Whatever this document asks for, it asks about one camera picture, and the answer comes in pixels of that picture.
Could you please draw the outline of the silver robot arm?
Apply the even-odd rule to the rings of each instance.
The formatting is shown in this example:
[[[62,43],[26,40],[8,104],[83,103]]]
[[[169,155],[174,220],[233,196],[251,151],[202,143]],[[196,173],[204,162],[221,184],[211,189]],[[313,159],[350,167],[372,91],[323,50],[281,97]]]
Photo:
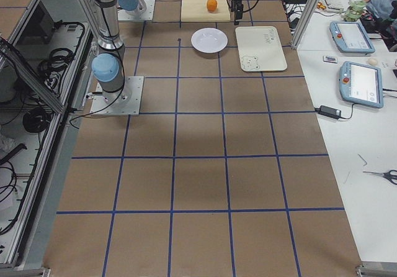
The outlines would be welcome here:
[[[124,103],[131,91],[127,87],[122,62],[125,46],[120,38],[117,7],[138,12],[140,7],[146,9],[146,6],[143,0],[95,0],[95,4],[99,13],[100,52],[91,64],[92,72],[102,88],[107,104]],[[242,0],[231,0],[230,11],[234,13],[234,23],[237,24],[245,13]]]
[[[145,0],[118,0],[118,5],[133,15],[144,13],[147,10]]]

